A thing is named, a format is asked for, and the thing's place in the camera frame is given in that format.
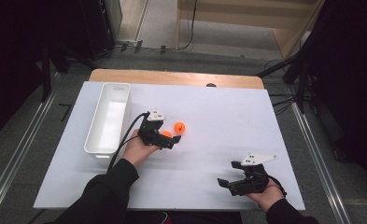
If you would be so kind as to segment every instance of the black sleeve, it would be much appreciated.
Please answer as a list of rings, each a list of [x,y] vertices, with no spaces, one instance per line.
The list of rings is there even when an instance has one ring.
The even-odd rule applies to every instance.
[[[124,223],[131,185],[139,178],[125,159],[106,175],[97,175],[81,197],[52,223]]]
[[[314,217],[304,217],[286,199],[274,203],[268,209],[266,219],[269,224],[318,224]]]

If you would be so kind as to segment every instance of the wooden table edge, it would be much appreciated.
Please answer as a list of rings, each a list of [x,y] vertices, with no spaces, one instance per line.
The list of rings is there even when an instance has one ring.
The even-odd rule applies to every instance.
[[[89,81],[180,86],[206,86],[212,83],[223,88],[264,90],[259,77],[149,70],[95,69]]]

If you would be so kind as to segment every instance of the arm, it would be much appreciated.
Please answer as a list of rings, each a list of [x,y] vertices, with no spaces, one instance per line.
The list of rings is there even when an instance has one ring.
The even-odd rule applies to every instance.
[[[247,196],[266,212],[266,219],[270,224],[318,224],[314,217],[304,217],[291,206],[273,180],[269,181],[263,193],[250,193]]]
[[[105,175],[97,175],[87,184],[81,197],[53,223],[124,223],[131,185],[139,178],[136,167],[158,147],[147,147],[134,138],[123,159]]]

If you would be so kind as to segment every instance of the wire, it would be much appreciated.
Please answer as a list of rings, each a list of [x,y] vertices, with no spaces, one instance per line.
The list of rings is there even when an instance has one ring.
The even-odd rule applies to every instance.
[[[279,182],[279,180],[277,180],[275,177],[271,176],[271,175],[267,175],[268,178],[272,179],[278,186],[279,189],[282,191],[283,197],[286,198],[287,192],[285,191],[285,189],[282,187],[281,183]]]
[[[273,103],[273,107],[276,107],[277,105],[283,105],[284,103],[287,103],[287,102],[290,102],[290,101],[295,101],[296,100],[296,97],[290,97],[289,99],[287,100],[284,100],[284,101],[280,101],[280,102],[277,102],[277,103]]]
[[[290,106],[290,105],[292,105],[292,104],[293,104],[293,102],[289,102],[289,104],[288,104],[288,105],[285,105],[284,107],[282,107],[282,108],[280,108],[280,109],[276,110],[275,115],[277,116],[277,115],[282,114],[282,113],[283,113],[283,112],[285,112],[285,110],[287,110],[287,109],[289,108],[289,106]]]
[[[190,28],[190,20],[189,20],[189,1],[186,1],[186,16],[187,16],[187,27],[189,28],[189,31],[191,33],[191,28]]]
[[[125,142],[123,143],[123,145],[127,144],[127,142],[129,142],[129,141],[133,140],[134,138],[139,137],[140,135],[143,135],[143,134],[139,134],[139,135],[137,135],[137,136],[134,136],[134,137],[132,137],[132,138],[128,139],[127,141],[125,141]]]
[[[265,69],[267,68],[267,64],[268,64],[268,63],[275,62],[275,61],[281,61],[282,63],[285,63],[285,65],[288,65],[288,64],[285,62],[285,60],[273,59],[273,60],[268,61],[268,62],[264,65],[264,67],[263,67],[262,71],[265,71]],[[285,67],[282,67],[282,68],[280,68],[280,69],[282,69],[282,70],[286,73]]]
[[[157,48],[147,48],[147,47],[140,47],[140,48],[141,49],[154,49],[154,50],[184,50],[184,49],[186,49],[191,44],[192,39],[194,38],[194,21],[195,21],[195,13],[197,11],[197,2],[198,2],[198,0],[195,0],[195,2],[194,2],[194,9],[192,11],[192,19],[191,19],[191,27],[188,24],[189,31],[191,33],[190,41],[189,41],[189,43],[185,47],[179,48],[179,49],[175,49],[175,48],[167,48],[167,49],[161,49],[161,48],[159,48],[159,49],[157,49]],[[100,56],[100,58],[104,57],[105,54],[107,54],[107,53],[109,53],[111,51],[114,51],[116,49],[121,49],[122,46],[123,46],[123,44],[118,44],[118,45],[120,45],[120,46],[119,47],[115,47],[112,50],[109,50],[107,52],[102,53],[102,55]],[[127,46],[127,48],[136,48],[136,46]]]
[[[124,144],[126,144],[128,141],[130,141],[131,139],[129,139],[128,141],[125,141],[125,139],[127,139],[127,136],[128,136],[128,133],[130,133],[131,129],[134,127],[134,125],[136,124],[136,122],[143,116],[145,115],[148,115],[148,113],[143,113],[143,114],[140,114],[139,116],[136,117],[136,119],[134,119],[134,121],[131,123],[131,126],[128,128],[127,132],[125,133],[124,137],[122,138],[121,142],[120,142],[120,145],[119,147],[117,148],[117,151],[114,153],[111,161],[110,161],[110,164],[107,168],[107,172],[109,172],[111,170],[111,168],[113,167],[113,164],[114,164],[114,161],[116,160],[117,156],[119,155],[119,152],[122,148],[122,146],[124,146]]]
[[[166,219],[168,219],[168,214],[166,212],[161,212],[165,214],[165,218],[163,219],[163,221],[161,222],[161,224],[164,224]]]
[[[293,94],[279,93],[279,94],[268,94],[269,96],[294,96]]]
[[[38,219],[44,212],[46,212],[47,209],[42,209],[40,210],[40,212],[38,212],[29,222],[28,224],[33,224],[35,223],[35,220]]]
[[[183,47],[183,48],[180,48],[178,50],[184,50],[186,49],[192,42],[192,38],[194,37],[194,21],[195,21],[195,12],[197,11],[197,0],[195,0],[194,2],[194,10],[192,11],[192,20],[191,20],[191,37],[190,37],[190,41],[189,43]]]

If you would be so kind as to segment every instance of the metal frame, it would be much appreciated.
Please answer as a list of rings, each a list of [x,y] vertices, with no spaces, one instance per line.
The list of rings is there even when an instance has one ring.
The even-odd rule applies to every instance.
[[[288,90],[289,92],[294,92],[294,90],[291,88],[288,88]],[[297,106],[296,103],[293,103],[291,106],[302,130],[304,140],[308,146],[312,160],[317,169],[320,181],[322,182],[323,188],[325,190],[326,196],[328,197],[337,223],[351,223],[343,200],[340,197],[340,193],[338,192],[338,189],[332,180],[332,175],[329,172],[326,162],[323,160],[322,154],[318,148],[317,141],[315,140],[311,128],[309,127],[306,115],[301,113],[300,108]]]
[[[54,100],[55,93],[58,90],[58,87],[61,84],[62,80],[62,74],[56,73],[55,77],[52,80],[52,86],[54,87],[53,90],[51,91],[49,97],[44,102],[40,103],[39,108],[32,118],[32,121],[30,122],[20,143],[15,149],[14,154],[8,162],[5,171],[0,176],[0,204],[4,200],[7,191],[12,184],[12,181],[14,180],[14,177],[19,171],[27,152],[32,145],[35,135],[37,134],[44,117],[46,117],[47,112],[49,111],[49,108]]]

